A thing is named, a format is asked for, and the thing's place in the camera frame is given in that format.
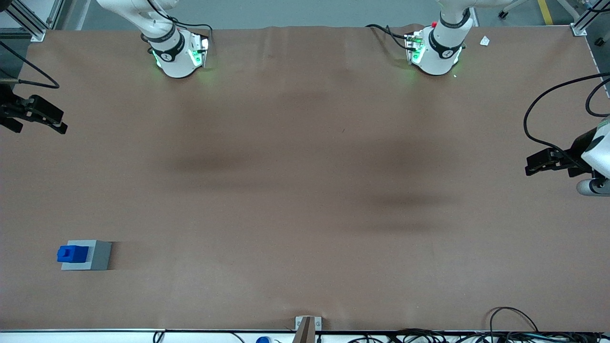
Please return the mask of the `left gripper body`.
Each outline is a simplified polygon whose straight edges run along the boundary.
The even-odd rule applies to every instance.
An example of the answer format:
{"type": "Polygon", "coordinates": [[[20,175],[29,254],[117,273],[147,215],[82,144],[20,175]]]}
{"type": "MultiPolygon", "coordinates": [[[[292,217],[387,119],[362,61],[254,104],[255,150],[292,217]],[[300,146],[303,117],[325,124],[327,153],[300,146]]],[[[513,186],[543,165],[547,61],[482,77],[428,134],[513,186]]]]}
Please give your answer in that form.
{"type": "Polygon", "coordinates": [[[577,137],[570,147],[570,155],[579,167],[569,169],[569,177],[592,173],[595,178],[610,177],[610,122],[603,119],[585,134],[577,137]]]}

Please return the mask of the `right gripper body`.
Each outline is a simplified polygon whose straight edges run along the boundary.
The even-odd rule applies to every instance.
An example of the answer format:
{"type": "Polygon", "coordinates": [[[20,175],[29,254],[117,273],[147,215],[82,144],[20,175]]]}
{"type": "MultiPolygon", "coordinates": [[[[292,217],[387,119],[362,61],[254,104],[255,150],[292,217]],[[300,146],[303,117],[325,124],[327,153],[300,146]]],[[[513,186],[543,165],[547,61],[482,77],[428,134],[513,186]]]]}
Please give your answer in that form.
{"type": "Polygon", "coordinates": [[[0,85],[0,117],[4,119],[30,119],[30,98],[15,95],[8,84],[0,85]]]}

